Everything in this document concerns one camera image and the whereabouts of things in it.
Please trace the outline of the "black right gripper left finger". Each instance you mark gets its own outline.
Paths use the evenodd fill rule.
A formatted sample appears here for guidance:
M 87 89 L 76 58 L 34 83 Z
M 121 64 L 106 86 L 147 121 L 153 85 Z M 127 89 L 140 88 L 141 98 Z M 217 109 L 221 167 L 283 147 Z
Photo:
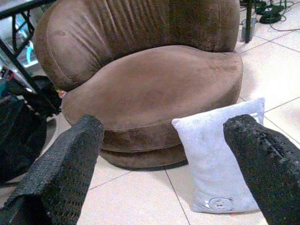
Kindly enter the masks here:
M 104 127 L 84 115 L 29 168 L 0 210 L 2 225 L 75 225 L 89 189 Z

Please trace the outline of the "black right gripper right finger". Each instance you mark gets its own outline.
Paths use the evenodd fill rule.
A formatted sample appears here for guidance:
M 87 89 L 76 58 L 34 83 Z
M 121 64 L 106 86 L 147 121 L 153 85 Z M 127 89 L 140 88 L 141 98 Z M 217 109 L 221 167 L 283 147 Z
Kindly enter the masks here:
M 300 223 L 300 150 L 248 114 L 223 124 L 227 145 L 269 225 Z

